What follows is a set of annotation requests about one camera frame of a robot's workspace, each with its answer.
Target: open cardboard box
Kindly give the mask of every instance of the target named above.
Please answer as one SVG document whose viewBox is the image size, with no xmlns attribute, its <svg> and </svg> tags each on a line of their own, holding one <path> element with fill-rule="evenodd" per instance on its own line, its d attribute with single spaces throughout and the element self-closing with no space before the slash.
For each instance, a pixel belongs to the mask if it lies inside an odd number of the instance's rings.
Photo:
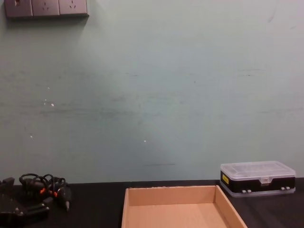
<svg viewBox="0 0 304 228">
<path fill-rule="evenodd" d="M 127 189 L 122 228 L 247 228 L 219 186 Z"/>
</svg>

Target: power outlet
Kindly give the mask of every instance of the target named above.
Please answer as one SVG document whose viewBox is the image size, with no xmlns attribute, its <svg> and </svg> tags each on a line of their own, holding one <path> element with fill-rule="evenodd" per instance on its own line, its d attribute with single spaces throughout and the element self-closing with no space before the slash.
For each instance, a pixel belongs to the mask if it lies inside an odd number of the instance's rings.
<svg viewBox="0 0 304 228">
<path fill-rule="evenodd" d="M 86 0 L 59 0 L 59 10 L 61 15 L 67 14 L 87 14 Z"/>
<path fill-rule="evenodd" d="M 33 16 L 59 15 L 58 0 L 32 0 Z"/>
<path fill-rule="evenodd" d="M 4 5 L 8 18 L 33 16 L 31 0 L 4 0 Z"/>
</svg>

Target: outlet panel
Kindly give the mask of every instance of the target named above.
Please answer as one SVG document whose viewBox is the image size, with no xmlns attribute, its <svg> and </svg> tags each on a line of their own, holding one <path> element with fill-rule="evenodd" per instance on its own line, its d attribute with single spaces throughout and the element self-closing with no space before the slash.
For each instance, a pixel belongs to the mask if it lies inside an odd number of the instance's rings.
<svg viewBox="0 0 304 228">
<path fill-rule="evenodd" d="M 31 0 L 4 0 L 4 5 L 8 18 L 33 16 Z"/>
<path fill-rule="evenodd" d="M 32 0 L 33 16 L 59 15 L 59 0 Z"/>
<path fill-rule="evenodd" d="M 87 14 L 86 0 L 59 0 L 59 10 L 61 15 Z"/>
</svg>

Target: yellow label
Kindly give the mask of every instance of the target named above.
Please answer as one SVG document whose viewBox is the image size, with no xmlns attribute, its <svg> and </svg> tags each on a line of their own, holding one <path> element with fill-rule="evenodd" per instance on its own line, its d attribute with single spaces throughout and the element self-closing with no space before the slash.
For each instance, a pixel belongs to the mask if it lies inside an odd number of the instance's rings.
<svg viewBox="0 0 304 228">
<path fill-rule="evenodd" d="M 229 179 L 223 174 L 223 181 L 229 184 Z"/>
</svg>

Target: plastic storage box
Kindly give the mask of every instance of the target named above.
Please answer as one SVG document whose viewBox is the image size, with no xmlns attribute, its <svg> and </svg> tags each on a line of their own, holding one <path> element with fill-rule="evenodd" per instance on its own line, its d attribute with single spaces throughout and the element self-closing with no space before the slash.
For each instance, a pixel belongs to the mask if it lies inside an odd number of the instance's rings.
<svg viewBox="0 0 304 228">
<path fill-rule="evenodd" d="M 279 195 L 295 191 L 295 171 L 276 161 L 222 164 L 220 183 L 233 197 Z"/>
</svg>

